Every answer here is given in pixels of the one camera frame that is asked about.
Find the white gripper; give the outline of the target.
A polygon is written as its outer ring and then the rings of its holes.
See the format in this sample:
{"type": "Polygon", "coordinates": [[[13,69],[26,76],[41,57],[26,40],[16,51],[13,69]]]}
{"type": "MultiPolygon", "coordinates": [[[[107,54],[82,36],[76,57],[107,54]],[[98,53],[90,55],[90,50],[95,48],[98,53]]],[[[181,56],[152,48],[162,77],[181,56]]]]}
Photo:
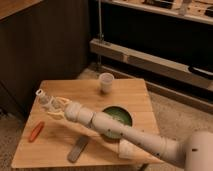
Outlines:
{"type": "Polygon", "coordinates": [[[55,99],[54,107],[56,110],[54,112],[47,112],[47,114],[55,120],[61,120],[64,118],[64,111],[70,103],[70,100],[64,97],[55,97],[55,99]]]}

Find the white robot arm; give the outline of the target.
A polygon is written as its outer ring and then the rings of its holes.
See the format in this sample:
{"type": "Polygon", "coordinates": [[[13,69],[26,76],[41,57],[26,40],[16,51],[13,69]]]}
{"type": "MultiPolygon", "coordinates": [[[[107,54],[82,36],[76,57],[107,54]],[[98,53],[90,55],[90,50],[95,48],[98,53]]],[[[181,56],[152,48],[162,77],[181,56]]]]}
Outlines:
{"type": "Polygon", "coordinates": [[[213,133],[196,131],[184,141],[139,131],[124,125],[104,112],[95,112],[81,103],[53,97],[50,112],[64,117],[98,133],[119,134],[125,140],[184,171],[213,171],[213,133]]]}

